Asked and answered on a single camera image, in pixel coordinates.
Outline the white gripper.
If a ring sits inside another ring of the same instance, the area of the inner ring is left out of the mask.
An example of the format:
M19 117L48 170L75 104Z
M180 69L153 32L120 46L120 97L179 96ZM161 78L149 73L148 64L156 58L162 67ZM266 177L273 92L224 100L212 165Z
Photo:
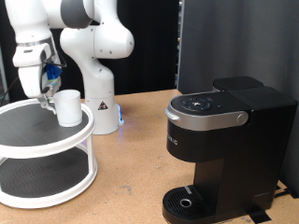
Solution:
M41 65L19 68L19 78L25 95L29 98L38 98L41 107L48 108L49 100L45 94L41 93L41 76Z

